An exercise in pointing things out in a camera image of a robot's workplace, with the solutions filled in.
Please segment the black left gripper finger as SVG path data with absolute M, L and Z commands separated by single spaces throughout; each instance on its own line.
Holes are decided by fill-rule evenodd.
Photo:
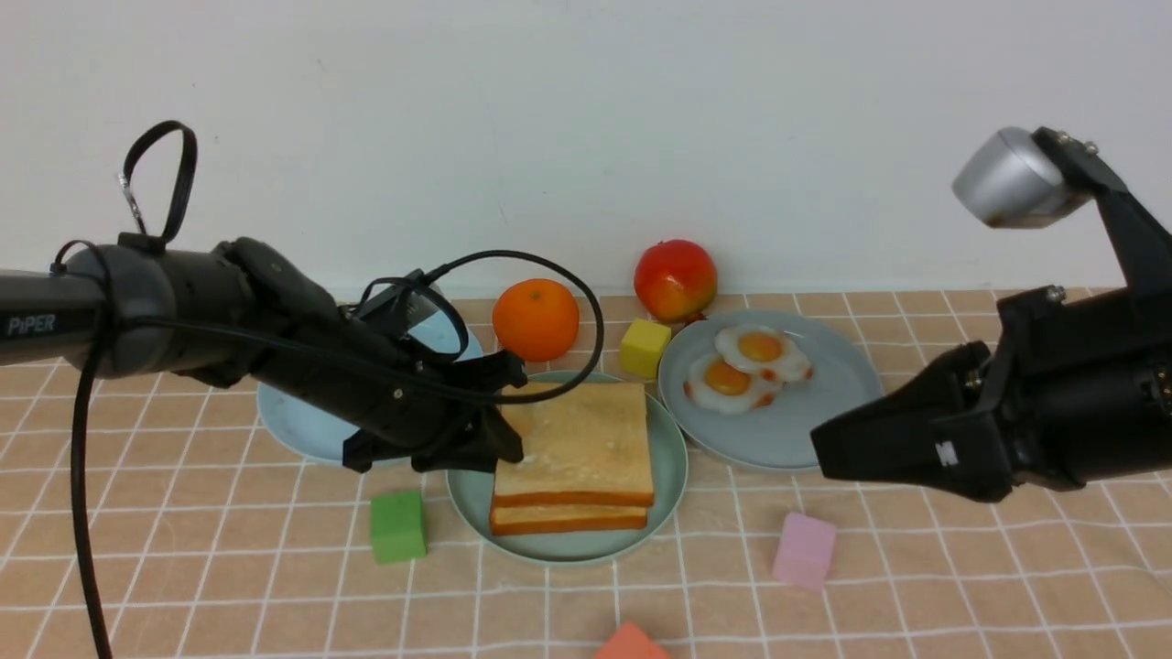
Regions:
M 386 428 L 379 434 L 359 429 L 342 444 L 342 466 L 350 471 L 364 474 L 384 460 L 409 460 L 414 471 L 431 470 L 431 457 L 423 449 L 429 444 L 425 434 L 417 428 Z
M 415 450 L 414 471 L 464 470 L 495 474 L 499 462 L 516 464 L 524 458 L 520 434 L 495 405 L 468 407 L 440 426 L 434 439 Z

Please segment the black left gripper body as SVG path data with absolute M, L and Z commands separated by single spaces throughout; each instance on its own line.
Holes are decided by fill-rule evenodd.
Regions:
M 500 409 L 485 398 L 525 383 L 512 354 L 459 364 L 347 315 L 327 288 L 252 238 L 216 247 L 216 325 L 292 342 L 292 349 L 275 349 L 237 335 L 219 339 L 219 388 L 252 376 L 379 434 L 417 428 L 427 442 L 457 410 Z

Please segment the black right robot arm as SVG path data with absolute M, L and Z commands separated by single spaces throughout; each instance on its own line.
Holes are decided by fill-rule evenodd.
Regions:
M 1098 147 L 1045 125 L 993 134 L 950 190 L 994 229 L 1047 227 L 1093 203 L 1125 284 L 1074 303 L 1059 286 L 1002 297 L 993 349 L 946 351 L 887 396 L 817 426 L 823 476 L 999 503 L 1022 484 L 1072 492 L 1168 469 L 1167 230 Z

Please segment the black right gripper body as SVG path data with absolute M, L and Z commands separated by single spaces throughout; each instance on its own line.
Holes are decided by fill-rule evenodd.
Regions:
M 999 346 L 965 416 L 979 462 L 965 498 L 997 503 L 1022 484 L 1079 491 L 1168 469 L 1168 293 L 1068 301 L 1045 286 L 997 310 Z

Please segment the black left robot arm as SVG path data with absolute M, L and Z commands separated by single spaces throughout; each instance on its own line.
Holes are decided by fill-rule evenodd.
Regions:
M 175 373 L 267 383 L 350 424 L 341 464 L 410 458 L 421 473 L 493 473 L 523 441 L 495 394 L 525 383 L 499 351 L 462 359 L 407 333 L 406 304 L 353 314 L 267 243 L 166 251 L 130 236 L 46 274 L 4 271 L 4 364 L 64 359 L 101 379 Z

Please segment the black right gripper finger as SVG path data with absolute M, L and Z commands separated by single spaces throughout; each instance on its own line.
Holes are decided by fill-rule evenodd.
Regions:
M 970 409 L 980 396 L 992 349 L 982 341 L 946 351 L 883 399 L 841 416 L 847 424 L 911 427 Z
M 830 480 L 921 485 L 976 503 L 1013 491 L 1004 440 L 984 414 L 872 402 L 817 426 L 809 439 Z

